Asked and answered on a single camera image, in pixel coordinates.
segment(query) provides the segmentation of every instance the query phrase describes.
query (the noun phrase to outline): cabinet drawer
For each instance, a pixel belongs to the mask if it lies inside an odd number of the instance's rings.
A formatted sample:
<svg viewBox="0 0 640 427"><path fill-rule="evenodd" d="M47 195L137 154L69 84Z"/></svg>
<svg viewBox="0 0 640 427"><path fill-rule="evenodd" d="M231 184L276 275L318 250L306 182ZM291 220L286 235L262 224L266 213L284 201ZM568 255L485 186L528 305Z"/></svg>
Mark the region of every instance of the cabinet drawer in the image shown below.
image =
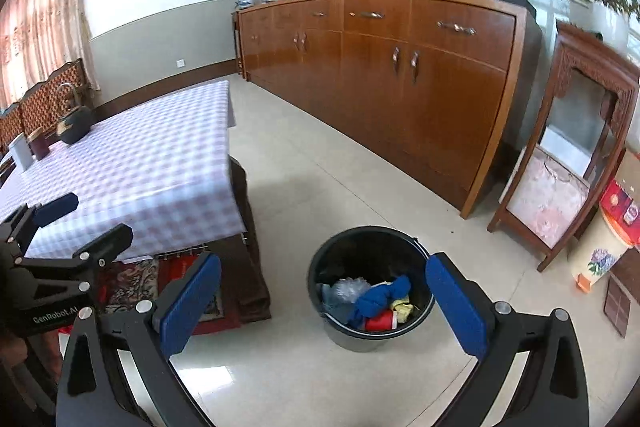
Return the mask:
<svg viewBox="0 0 640 427"><path fill-rule="evenodd" d="M300 26L300 3L283 4L273 8L273 24L276 28L298 28Z"/></svg>
<svg viewBox="0 0 640 427"><path fill-rule="evenodd" d="M315 0L300 3L302 23L313 30L342 29L342 0Z"/></svg>
<svg viewBox="0 0 640 427"><path fill-rule="evenodd" d="M411 40L509 67L515 19L511 15L457 2L413 0Z"/></svg>
<svg viewBox="0 0 640 427"><path fill-rule="evenodd" d="M264 28L271 25L271 16L273 9L260 8L251 12L240 13L241 25L251 26L254 29Z"/></svg>
<svg viewBox="0 0 640 427"><path fill-rule="evenodd" d="M405 40L411 0L344 0L344 31Z"/></svg>

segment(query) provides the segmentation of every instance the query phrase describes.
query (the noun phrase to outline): wall baseboard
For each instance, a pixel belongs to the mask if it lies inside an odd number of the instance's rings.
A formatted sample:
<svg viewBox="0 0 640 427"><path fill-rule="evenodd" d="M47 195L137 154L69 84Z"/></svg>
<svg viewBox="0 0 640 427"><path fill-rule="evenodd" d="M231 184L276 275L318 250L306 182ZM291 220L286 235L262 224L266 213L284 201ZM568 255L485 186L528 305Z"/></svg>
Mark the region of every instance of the wall baseboard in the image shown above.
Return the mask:
<svg viewBox="0 0 640 427"><path fill-rule="evenodd" d="M95 108L95 118L97 121L105 120L115 114L126 111L132 107L148 102L158 96L169 94L170 92L184 89L185 87L194 86L201 82L206 82L212 78L227 76L238 72L236 60L224 60L215 64L208 64L201 68L185 71L184 73L174 74L161 80L139 87L133 91L103 103Z"/></svg>

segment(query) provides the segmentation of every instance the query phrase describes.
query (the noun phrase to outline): cabinet door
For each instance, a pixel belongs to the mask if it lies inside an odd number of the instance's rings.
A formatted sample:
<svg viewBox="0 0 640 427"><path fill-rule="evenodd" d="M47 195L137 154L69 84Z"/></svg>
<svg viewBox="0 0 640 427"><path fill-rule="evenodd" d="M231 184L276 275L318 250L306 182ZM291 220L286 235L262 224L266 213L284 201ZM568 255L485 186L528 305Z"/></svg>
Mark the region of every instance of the cabinet door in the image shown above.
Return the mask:
<svg viewBox="0 0 640 427"><path fill-rule="evenodd" d="M328 123L334 122L334 111L340 100L341 33L303 29L301 89L305 90L306 107L302 109Z"/></svg>
<svg viewBox="0 0 640 427"><path fill-rule="evenodd" d="M242 41L242 55L244 70L249 76L255 74L258 68L258 43L255 35L255 17L252 12L240 15L240 38Z"/></svg>
<svg viewBox="0 0 640 427"><path fill-rule="evenodd" d="M274 28L270 40L271 61L265 88L304 108L306 93L300 83L300 30Z"/></svg>
<svg viewBox="0 0 640 427"><path fill-rule="evenodd" d="M364 134L363 139L369 144L379 139L396 142L408 45L346 32L342 38L340 106L354 128L345 133L352 137Z"/></svg>
<svg viewBox="0 0 640 427"><path fill-rule="evenodd" d="M424 46L411 47L404 150L468 190L494 127L506 73Z"/></svg>
<svg viewBox="0 0 640 427"><path fill-rule="evenodd" d="M261 8L241 14L244 67L252 82L264 86L271 61L272 10Z"/></svg>

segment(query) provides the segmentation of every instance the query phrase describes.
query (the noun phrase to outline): yellow cloth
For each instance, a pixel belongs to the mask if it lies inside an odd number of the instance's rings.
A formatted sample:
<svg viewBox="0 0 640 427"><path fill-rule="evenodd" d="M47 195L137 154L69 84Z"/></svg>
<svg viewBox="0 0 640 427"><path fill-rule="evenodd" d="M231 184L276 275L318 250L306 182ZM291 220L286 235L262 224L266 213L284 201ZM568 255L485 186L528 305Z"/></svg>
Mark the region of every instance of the yellow cloth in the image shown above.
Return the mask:
<svg viewBox="0 0 640 427"><path fill-rule="evenodd" d="M389 306L395 312L398 312L398 324L407 322L409 315L414 311L414 305L409 304L409 295L402 299L396 299Z"/></svg>

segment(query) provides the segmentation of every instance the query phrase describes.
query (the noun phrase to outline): metal screw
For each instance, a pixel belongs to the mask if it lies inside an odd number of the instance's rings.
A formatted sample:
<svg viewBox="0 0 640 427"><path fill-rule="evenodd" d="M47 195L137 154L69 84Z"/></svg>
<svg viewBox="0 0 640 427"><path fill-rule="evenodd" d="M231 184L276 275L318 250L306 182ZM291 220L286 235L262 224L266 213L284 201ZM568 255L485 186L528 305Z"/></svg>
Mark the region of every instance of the metal screw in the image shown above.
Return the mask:
<svg viewBox="0 0 640 427"><path fill-rule="evenodd" d="M569 314L566 312L566 310L558 308L556 310L556 319L562 322L567 322L567 320L569 320Z"/></svg>
<svg viewBox="0 0 640 427"><path fill-rule="evenodd" d="M495 303L495 310L500 315L509 315L513 309L511 308L511 305L508 302L497 301Z"/></svg>
<svg viewBox="0 0 640 427"><path fill-rule="evenodd" d="M153 302L148 299L144 299L143 301L140 301L138 304L136 304L136 311L138 313L146 313L153 307Z"/></svg>
<svg viewBox="0 0 640 427"><path fill-rule="evenodd" d="M78 317L81 320L85 320L88 319L89 317L91 317L91 314L93 313L92 309L89 308L89 306L82 308L79 312L78 312Z"/></svg>

